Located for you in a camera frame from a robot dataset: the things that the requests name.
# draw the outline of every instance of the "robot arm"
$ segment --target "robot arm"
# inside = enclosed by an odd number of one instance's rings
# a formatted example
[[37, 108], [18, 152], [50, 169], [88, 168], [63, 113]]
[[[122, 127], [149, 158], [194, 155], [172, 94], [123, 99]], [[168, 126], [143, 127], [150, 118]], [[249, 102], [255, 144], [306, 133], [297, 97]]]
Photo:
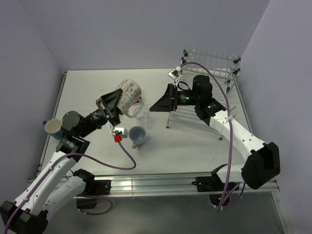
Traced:
[[[122, 90], [101, 96], [96, 105], [98, 109], [87, 117], [75, 111], [67, 112], [62, 119], [64, 136], [56, 147], [48, 165], [34, 182], [14, 202], [5, 201], [0, 214], [5, 225], [19, 234], [41, 234], [48, 220], [70, 199], [79, 194], [92, 194], [95, 190], [94, 175], [78, 170], [62, 187], [53, 192], [63, 176], [77, 163], [81, 156], [68, 156], [69, 153], [84, 154], [90, 142], [83, 139], [107, 122], [112, 127], [120, 124], [117, 103]], [[111, 130], [111, 134], [127, 137], [123, 128]]]
[[[230, 139], [230, 124], [226, 108], [213, 98], [212, 85], [208, 76], [198, 75], [193, 79], [193, 88], [178, 91], [180, 70], [168, 74], [173, 84], [151, 108], [150, 111], [170, 112], [178, 106], [195, 106], [199, 119], [216, 129], [225, 138]], [[231, 118], [233, 126], [233, 146], [245, 159], [242, 165], [232, 165], [229, 182], [245, 182], [253, 189], [273, 179], [280, 173], [279, 150], [273, 142], [267, 144], [256, 138], [247, 129]], [[221, 165], [212, 172], [212, 191], [222, 191], [226, 181], [227, 164]]]

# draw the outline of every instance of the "metal frame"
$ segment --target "metal frame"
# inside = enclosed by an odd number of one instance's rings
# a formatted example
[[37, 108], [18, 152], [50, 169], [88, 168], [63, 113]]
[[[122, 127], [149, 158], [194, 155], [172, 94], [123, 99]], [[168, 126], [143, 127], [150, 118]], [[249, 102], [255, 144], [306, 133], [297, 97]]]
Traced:
[[[57, 108], [59, 105], [61, 93], [66, 81], [67, 72], [64, 72], [63, 80], [61, 83], [60, 91], [58, 94], [58, 99], [56, 103], [56, 107], [53, 112], [53, 117], [55, 117]], [[252, 133], [252, 128], [250, 121], [248, 119], [248, 115], [246, 112], [246, 108], [239, 90], [237, 83], [235, 83], [238, 96], [243, 108], [244, 115], [246, 117], [246, 121], [249, 127], [250, 132]], [[49, 136], [47, 136], [39, 168], [38, 173], [40, 173], [43, 160], [45, 157], [45, 152], [47, 148], [47, 144], [49, 142]], [[101, 176], [97, 175], [95, 179], [109, 179], [112, 181], [111, 183], [111, 197], [135, 197], [135, 196], [164, 196], [164, 195], [207, 195], [208, 193], [198, 193], [196, 186], [192, 185], [191, 182], [195, 181], [197, 176], [210, 176], [210, 172], [206, 173], [182, 173], [182, 174], [154, 174], [154, 175], [114, 175], [114, 176]], [[28, 180], [27, 187], [32, 183], [33, 180]], [[63, 178], [60, 183], [56, 186], [55, 189], [62, 186], [67, 182], [67, 179]], [[281, 201], [279, 187], [276, 180], [272, 180], [259, 188], [258, 190], [253, 190], [248, 186], [245, 189], [247, 193], [254, 192], [272, 192], [273, 199], [276, 205], [277, 213], [279, 215], [279, 219], [281, 221], [284, 233], [292, 234], [293, 229], [290, 225], [285, 207]], [[214, 192], [209, 194], [220, 194], [221, 192]]]

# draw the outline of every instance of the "white tabletop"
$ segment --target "white tabletop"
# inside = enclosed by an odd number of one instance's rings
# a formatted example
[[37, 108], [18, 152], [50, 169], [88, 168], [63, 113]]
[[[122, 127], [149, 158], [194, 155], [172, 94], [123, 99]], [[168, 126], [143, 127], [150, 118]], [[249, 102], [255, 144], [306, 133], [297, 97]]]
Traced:
[[[56, 118], [75, 110], [83, 116], [97, 109], [96, 99], [112, 92], [125, 78], [136, 81], [142, 88], [144, 106], [150, 108], [165, 92], [170, 69], [146, 70], [100, 70], [69, 71], [59, 100]], [[229, 95], [230, 107], [237, 105], [234, 111], [236, 120], [248, 127], [236, 88]], [[151, 112], [151, 122], [146, 127], [147, 140], [140, 148], [132, 149], [130, 139], [122, 144], [134, 157], [137, 167], [131, 171], [121, 171], [99, 165], [82, 158], [73, 170], [83, 168], [95, 175], [145, 175], [162, 173], [210, 172], [228, 161], [229, 142], [219, 140], [217, 135], [190, 128], [166, 129], [168, 113]], [[120, 117], [120, 127], [130, 130], [136, 126], [135, 118]], [[108, 126], [88, 135], [90, 141], [86, 154], [103, 162], [119, 167], [131, 167], [131, 160], [120, 149], [109, 134]], [[58, 141], [50, 137], [47, 144], [43, 166], [51, 158]], [[243, 163], [239, 152], [233, 150], [232, 164]]]

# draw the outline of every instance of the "red connector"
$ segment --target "red connector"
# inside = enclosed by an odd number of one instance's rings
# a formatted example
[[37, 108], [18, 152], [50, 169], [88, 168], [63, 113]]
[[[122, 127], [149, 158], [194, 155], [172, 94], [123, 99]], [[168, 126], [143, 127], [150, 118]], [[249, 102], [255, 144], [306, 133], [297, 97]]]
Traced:
[[115, 140], [115, 142], [120, 142], [121, 141], [121, 135], [114, 136], [114, 140]]

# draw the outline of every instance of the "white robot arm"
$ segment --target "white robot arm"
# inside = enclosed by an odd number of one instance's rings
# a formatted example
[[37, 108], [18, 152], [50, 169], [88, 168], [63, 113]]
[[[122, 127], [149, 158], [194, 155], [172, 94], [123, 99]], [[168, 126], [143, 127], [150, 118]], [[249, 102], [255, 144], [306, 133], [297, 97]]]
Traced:
[[[181, 89], [180, 91], [178, 88], [179, 82], [181, 83], [181, 67], [177, 67], [174, 71], [171, 70], [168, 75], [174, 80], [174, 83], [168, 84], [165, 94], [150, 108], [150, 111], [171, 112], [175, 111], [178, 106], [195, 106], [195, 112], [199, 119], [216, 129], [228, 140], [230, 140], [231, 121], [233, 146], [242, 154], [245, 163], [231, 165], [228, 182], [243, 182], [252, 189], [258, 189], [280, 173], [277, 145], [273, 142], [267, 144], [256, 138], [235, 119], [231, 118], [231, 116], [228, 117], [226, 108], [213, 98], [213, 87], [209, 76], [195, 76], [192, 89]], [[206, 187], [209, 187], [205, 192], [222, 191], [227, 174], [227, 164], [220, 165], [214, 169], [207, 183], [209, 185], [205, 184]], [[197, 182], [196, 178], [194, 185], [198, 187], [199, 182]]]

